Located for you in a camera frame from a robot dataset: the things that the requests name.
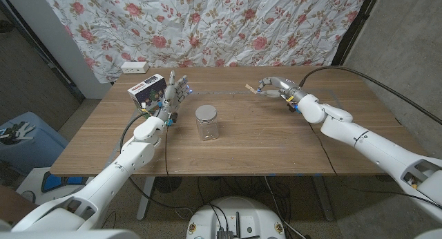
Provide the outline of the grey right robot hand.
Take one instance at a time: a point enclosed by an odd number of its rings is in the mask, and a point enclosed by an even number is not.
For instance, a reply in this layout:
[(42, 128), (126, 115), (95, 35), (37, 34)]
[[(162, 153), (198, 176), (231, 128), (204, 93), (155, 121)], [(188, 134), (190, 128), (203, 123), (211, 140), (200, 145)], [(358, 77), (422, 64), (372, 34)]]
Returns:
[[(277, 90), (263, 90), (266, 85), (272, 85)], [(295, 82), (284, 77), (265, 77), (261, 79), (257, 93), (272, 98), (282, 97), (288, 102), (296, 103), (307, 95)]]

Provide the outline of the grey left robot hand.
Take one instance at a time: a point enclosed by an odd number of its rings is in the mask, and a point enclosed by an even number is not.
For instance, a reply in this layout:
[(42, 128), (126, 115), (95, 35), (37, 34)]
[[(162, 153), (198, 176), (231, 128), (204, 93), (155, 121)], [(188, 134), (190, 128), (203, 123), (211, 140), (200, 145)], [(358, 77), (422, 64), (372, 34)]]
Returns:
[(177, 111), (180, 104), (193, 92), (187, 82), (188, 79), (186, 75), (176, 80), (175, 71), (171, 71), (169, 83), (166, 85), (161, 106), (155, 112), (155, 116), (163, 120), (167, 126), (172, 125), (172, 123), (176, 123)]

